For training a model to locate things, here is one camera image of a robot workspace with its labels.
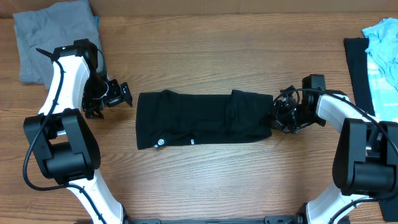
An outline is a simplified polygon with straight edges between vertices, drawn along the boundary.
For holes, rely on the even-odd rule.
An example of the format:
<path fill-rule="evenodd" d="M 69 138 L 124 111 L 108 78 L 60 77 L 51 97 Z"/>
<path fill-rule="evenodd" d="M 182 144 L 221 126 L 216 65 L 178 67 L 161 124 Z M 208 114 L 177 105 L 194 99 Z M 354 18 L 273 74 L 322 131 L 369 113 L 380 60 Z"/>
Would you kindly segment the black t-shirt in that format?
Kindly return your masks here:
<path fill-rule="evenodd" d="M 271 136 L 271 95 L 233 90 L 229 95 L 141 93 L 137 148 L 256 142 Z"/>

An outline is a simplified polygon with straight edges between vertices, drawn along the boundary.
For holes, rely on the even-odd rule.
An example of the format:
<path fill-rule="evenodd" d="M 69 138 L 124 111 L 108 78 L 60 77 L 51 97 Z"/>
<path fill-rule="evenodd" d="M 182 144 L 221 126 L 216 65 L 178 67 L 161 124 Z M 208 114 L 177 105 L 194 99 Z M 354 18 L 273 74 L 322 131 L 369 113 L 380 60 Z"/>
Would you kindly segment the black garment at right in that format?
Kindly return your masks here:
<path fill-rule="evenodd" d="M 377 119 L 396 122 L 397 90 L 365 52 L 369 40 L 345 38 L 343 44 L 356 105 Z"/>

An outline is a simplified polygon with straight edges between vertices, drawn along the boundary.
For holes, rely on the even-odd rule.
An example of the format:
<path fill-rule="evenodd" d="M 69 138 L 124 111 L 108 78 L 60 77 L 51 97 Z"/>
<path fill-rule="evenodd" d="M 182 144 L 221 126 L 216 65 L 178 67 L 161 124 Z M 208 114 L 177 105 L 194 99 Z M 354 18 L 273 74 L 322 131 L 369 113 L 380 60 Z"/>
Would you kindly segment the light blue t-shirt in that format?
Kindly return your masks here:
<path fill-rule="evenodd" d="M 397 121 L 397 19 L 382 19 L 362 30 L 369 44 L 368 81 L 375 117 Z"/>

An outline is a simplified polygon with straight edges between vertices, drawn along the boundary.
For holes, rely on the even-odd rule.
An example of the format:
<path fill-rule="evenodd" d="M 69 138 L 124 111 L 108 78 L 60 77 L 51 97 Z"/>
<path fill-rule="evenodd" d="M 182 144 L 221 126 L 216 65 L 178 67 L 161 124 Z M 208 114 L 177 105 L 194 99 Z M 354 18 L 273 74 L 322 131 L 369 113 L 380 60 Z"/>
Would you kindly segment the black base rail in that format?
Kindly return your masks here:
<path fill-rule="evenodd" d="M 216 219 L 216 220 L 159 220 L 159 219 L 137 219 L 129 220 L 132 224 L 294 224 L 293 216 L 267 216 L 264 218 L 248 219 Z"/>

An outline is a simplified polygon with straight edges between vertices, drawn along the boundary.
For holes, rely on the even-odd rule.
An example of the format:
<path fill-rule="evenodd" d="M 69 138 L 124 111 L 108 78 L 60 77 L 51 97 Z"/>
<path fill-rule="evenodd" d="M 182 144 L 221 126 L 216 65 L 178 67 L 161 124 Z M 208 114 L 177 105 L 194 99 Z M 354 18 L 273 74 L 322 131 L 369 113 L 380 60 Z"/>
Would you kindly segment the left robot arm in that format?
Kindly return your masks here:
<path fill-rule="evenodd" d="M 25 183 L 42 192 L 69 190 L 92 223 L 132 223 L 100 173 L 99 145 L 86 123 L 103 118 L 105 107 L 132 105 L 128 84 L 97 71 L 101 51 L 88 39 L 53 52 L 38 51 L 50 59 L 53 78 L 43 107 L 24 120 L 29 142 L 22 168 Z"/>

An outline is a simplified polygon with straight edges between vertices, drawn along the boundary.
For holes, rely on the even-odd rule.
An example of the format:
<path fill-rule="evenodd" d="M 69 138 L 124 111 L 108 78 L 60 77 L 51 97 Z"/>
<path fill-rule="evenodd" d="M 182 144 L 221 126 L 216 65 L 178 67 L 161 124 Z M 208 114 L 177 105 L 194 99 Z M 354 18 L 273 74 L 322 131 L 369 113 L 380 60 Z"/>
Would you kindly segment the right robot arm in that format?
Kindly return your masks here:
<path fill-rule="evenodd" d="M 311 74 L 302 87 L 290 86 L 274 99 L 272 128 L 297 133 L 312 124 L 330 123 L 340 138 L 332 167 L 333 181 L 315 200 L 288 218 L 268 223 L 349 223 L 362 203 L 377 202 L 386 222 L 397 221 L 397 123 L 382 121 L 328 90 L 323 75 Z"/>

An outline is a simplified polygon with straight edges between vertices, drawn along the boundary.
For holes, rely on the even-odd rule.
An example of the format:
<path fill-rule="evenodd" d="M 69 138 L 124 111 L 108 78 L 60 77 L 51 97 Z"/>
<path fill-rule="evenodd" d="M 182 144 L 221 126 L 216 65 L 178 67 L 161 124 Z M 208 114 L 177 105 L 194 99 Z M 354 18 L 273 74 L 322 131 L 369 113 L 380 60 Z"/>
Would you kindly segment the folded grey cloth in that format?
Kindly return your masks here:
<path fill-rule="evenodd" d="M 13 18 L 21 63 L 19 76 L 25 85 L 51 86 L 52 63 L 38 48 L 52 53 L 80 39 L 89 39 L 101 48 L 100 32 L 88 1 L 58 2 L 39 11 L 15 13 Z"/>

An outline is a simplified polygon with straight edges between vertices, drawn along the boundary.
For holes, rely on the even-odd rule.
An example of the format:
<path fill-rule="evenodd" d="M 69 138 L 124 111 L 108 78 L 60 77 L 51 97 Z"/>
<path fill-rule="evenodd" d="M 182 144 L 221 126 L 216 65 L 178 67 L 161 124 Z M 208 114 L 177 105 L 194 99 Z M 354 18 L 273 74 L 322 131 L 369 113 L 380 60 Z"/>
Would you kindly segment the blue cloth under grey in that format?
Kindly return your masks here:
<path fill-rule="evenodd" d="M 96 27 L 97 27 L 97 29 L 99 30 L 99 28 L 100 28 L 100 20 L 99 20 L 99 17 L 98 17 L 98 16 L 94 16 L 94 20 L 95 20 L 95 23 L 96 23 Z"/>

